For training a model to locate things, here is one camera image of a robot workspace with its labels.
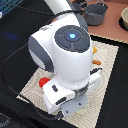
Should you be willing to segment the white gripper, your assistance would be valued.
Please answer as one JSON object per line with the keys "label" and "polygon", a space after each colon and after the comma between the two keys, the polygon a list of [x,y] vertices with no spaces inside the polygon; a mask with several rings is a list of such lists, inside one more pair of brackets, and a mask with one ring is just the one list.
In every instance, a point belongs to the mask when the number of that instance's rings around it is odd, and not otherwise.
{"label": "white gripper", "polygon": [[87,105],[86,94],[96,89],[101,83],[101,68],[95,68],[90,73],[89,83],[80,90],[62,87],[57,77],[53,77],[43,86],[43,98],[49,114],[60,111],[64,117],[70,116]]}

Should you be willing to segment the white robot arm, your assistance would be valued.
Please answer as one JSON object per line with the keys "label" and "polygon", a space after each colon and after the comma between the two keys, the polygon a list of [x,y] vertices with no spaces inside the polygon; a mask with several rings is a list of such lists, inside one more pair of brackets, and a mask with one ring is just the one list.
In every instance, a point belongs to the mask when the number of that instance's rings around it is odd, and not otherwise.
{"label": "white robot arm", "polygon": [[35,63],[55,76],[43,83],[43,98],[55,119],[87,105],[87,92],[101,83],[101,68],[91,69],[93,45],[88,27],[69,0],[44,0],[58,19],[41,27],[28,41]]}

